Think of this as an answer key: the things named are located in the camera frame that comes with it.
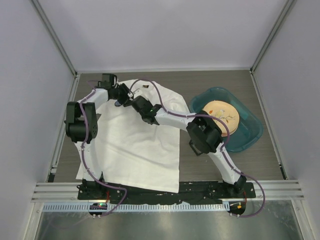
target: beige round object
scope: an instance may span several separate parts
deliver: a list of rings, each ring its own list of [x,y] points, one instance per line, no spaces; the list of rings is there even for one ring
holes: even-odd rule
[[[224,101],[211,101],[204,106],[203,110],[206,111],[210,116],[214,116],[222,120],[228,127],[230,135],[237,130],[240,120],[239,113],[235,107],[229,103]],[[226,128],[219,121],[214,120],[214,122],[221,129],[222,137],[226,137]]]

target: white towel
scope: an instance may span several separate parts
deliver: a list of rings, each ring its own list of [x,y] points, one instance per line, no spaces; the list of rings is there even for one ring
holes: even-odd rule
[[[134,81],[122,83],[130,88]],[[189,112],[180,94],[155,84],[166,108]],[[153,105],[160,103],[150,82],[139,81],[132,91],[136,89],[140,89]],[[97,113],[101,117],[96,152],[106,182],[172,193],[179,191],[179,129],[147,124],[131,106],[115,107],[114,100],[104,103]],[[82,177],[81,163],[76,179]]]

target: blue object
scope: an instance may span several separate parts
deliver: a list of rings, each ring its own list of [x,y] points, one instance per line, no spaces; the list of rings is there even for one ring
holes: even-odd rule
[[[190,112],[200,112],[211,101],[226,102],[235,107],[240,120],[237,130],[230,136],[226,149],[229,152],[239,153],[251,147],[264,133],[260,120],[249,111],[231,92],[223,87],[212,87],[204,93],[195,96],[190,102]]]

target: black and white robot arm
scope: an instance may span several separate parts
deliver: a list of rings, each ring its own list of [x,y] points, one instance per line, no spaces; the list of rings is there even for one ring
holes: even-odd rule
[[[93,90],[91,97],[87,96],[78,102],[69,102],[66,111],[66,134],[75,143],[81,157],[81,150],[86,134],[84,121],[81,119],[80,102],[82,102],[89,125],[89,138],[84,144],[84,157],[87,168],[95,178],[99,179],[102,175],[95,146],[95,137],[98,133],[96,110],[110,99],[117,100],[120,105],[125,107],[132,106],[141,115],[142,120],[148,124],[167,125],[188,132],[194,146],[212,159],[220,171],[223,181],[232,188],[232,191],[235,193],[243,191],[246,178],[234,171],[241,172],[235,166],[226,148],[223,146],[222,132],[212,119],[194,117],[196,113],[173,110],[170,110],[170,113],[168,113],[161,105],[152,105],[143,96],[141,90],[138,89],[132,93],[125,84],[118,84],[112,74],[110,74],[109,79],[102,82],[102,84]],[[86,169],[83,169],[83,178],[87,181],[93,181],[93,178],[88,174]]]

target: white wall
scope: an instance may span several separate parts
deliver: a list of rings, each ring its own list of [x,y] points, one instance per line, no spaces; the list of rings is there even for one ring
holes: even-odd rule
[[[78,71],[249,68],[286,0],[40,0]]]
[[[21,237],[73,77],[28,0],[0,7],[0,239]]]
[[[298,0],[256,71],[286,173],[299,180],[317,228],[320,228],[319,13],[319,0]]]

